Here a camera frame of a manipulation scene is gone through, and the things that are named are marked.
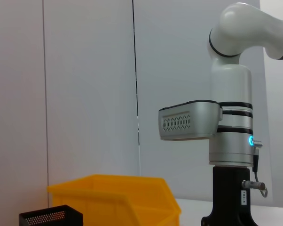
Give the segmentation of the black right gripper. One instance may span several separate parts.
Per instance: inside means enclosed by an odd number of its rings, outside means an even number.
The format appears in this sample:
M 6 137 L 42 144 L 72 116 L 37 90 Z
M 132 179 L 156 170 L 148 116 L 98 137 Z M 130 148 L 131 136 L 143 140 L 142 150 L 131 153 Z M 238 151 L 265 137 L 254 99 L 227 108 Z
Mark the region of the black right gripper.
M 251 214 L 251 192 L 242 182 L 250 180 L 248 168 L 220 167 L 212 169 L 213 202 L 202 226 L 257 226 Z

